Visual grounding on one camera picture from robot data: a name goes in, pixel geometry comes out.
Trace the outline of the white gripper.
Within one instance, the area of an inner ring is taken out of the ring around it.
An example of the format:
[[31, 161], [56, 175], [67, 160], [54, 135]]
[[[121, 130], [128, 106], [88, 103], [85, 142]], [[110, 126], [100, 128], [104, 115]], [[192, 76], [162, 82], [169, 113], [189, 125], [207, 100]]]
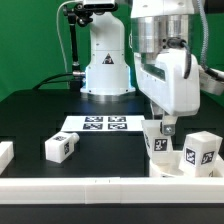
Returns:
[[190, 75], [185, 79], [185, 50], [164, 50], [153, 64], [145, 61], [144, 54], [134, 54], [139, 90], [165, 111], [161, 121], [165, 136], [175, 134], [177, 117], [195, 115], [200, 107], [199, 65], [194, 55], [191, 59]]

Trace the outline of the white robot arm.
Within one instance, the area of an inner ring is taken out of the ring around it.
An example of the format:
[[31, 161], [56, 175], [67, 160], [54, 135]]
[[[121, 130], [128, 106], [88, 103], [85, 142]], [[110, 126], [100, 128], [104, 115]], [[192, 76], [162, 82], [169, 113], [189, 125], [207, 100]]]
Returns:
[[[161, 117], [164, 135], [175, 133], [179, 117], [191, 116], [200, 106], [204, 77], [221, 83], [224, 73], [207, 63], [208, 23], [205, 0], [133, 0], [129, 43], [134, 53], [138, 89], [151, 100]], [[91, 61], [81, 92], [99, 99], [135, 89], [124, 62], [123, 27], [110, 12], [113, 0], [84, 0], [93, 14]]]

